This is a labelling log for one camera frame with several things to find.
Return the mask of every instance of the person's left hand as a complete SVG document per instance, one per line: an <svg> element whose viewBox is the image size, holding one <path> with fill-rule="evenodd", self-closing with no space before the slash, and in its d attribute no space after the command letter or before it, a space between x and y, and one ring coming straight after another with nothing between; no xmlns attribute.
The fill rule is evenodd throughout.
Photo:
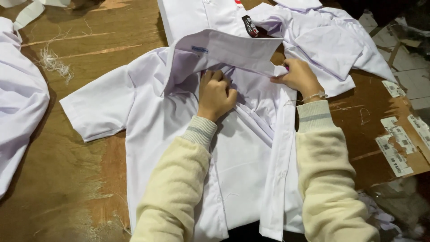
<svg viewBox="0 0 430 242"><path fill-rule="evenodd" d="M237 91L230 88L230 80L221 70L206 71L200 81L197 116L215 123L234 107L236 98Z"/></svg>

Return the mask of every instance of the tiled floor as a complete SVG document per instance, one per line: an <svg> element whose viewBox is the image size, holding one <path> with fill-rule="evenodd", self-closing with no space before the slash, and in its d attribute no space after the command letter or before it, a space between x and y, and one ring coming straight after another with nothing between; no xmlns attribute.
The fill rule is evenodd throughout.
<svg viewBox="0 0 430 242"><path fill-rule="evenodd" d="M359 19L366 31L369 33L376 26L376 22L370 14L363 14ZM373 38L375 44L394 49L397 41L394 36L385 27ZM391 53L378 49L385 60L390 58ZM401 47L394 59L393 67L398 71L391 69L393 74L397 76L400 83L408 90L406 96L411 100L414 109L423 109L430 107L430 62L417 54L408 54L403 47Z"/></svg>

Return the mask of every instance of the wooden work surface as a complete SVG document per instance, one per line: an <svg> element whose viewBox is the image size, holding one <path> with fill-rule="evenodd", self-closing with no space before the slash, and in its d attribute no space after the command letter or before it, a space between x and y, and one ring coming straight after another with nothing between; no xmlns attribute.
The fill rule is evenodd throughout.
<svg viewBox="0 0 430 242"><path fill-rule="evenodd" d="M261 1L242 2L251 9ZM25 5L0 8L0 15L15 19ZM81 10L47 6L20 33L21 51L34 62L39 61L40 49L62 34L49 49L70 65L74 78L66 85L57 73L40 68L51 101L0 201L0 241L128 241L130 235L123 229L130 224L125 133L84 143L58 101L140 55L167 46L157 1L106 0ZM283 59L280 46L272 61L279 65ZM365 164L354 167L358 184L366 186L369 181L361 182L362 177L378 176L376 180L383 182L393 176L374 139L385 133L379 119L398 109L387 93L381 93L380 78L360 71L352 75L357 88L330 100L331 110L335 124L345 131L350 159ZM360 113L362 108L368 112ZM388 173L379 176L378 169Z"/></svg>

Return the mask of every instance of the cream sweater sleeve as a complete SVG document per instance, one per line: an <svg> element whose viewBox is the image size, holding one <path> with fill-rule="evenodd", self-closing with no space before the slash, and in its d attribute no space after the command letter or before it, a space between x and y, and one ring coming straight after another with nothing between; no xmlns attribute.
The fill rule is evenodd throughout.
<svg viewBox="0 0 430 242"><path fill-rule="evenodd" d="M131 242L190 241L216 130L212 121L194 116L184 135L167 148L138 204Z"/></svg>
<svg viewBox="0 0 430 242"><path fill-rule="evenodd" d="M364 221L367 209L354 190L355 170L341 128L333 124L327 101L298 106L299 189L310 242L378 242L376 228Z"/></svg>

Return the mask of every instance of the hand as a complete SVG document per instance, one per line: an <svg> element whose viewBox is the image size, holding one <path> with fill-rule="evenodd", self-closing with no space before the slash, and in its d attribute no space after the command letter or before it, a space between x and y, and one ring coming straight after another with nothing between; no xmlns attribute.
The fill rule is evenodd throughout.
<svg viewBox="0 0 430 242"><path fill-rule="evenodd" d="M197 116L215 123L234 107L236 98L237 91L230 88L230 80L221 70L206 71L200 80Z"/></svg>
<svg viewBox="0 0 430 242"><path fill-rule="evenodd" d="M271 82L285 84L299 91L303 98L317 94L319 91L324 92L324 88L306 62L299 59L285 59L282 65L287 65L290 68L289 73L284 76L273 77L270 79ZM306 100L305 103L322 99L316 96Z"/></svg>

